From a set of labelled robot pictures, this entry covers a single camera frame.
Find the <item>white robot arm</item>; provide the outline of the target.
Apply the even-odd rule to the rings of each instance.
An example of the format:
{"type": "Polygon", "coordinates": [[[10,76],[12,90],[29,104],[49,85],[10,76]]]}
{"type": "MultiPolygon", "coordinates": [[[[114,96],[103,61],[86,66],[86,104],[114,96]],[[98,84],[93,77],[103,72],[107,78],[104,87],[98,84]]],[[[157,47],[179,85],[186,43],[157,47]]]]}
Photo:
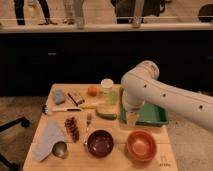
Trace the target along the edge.
{"type": "Polygon", "coordinates": [[[147,101],[213,132],[213,97],[164,84],[158,77],[158,66],[149,60],[125,73],[121,79],[124,109],[136,112],[147,101]]]}

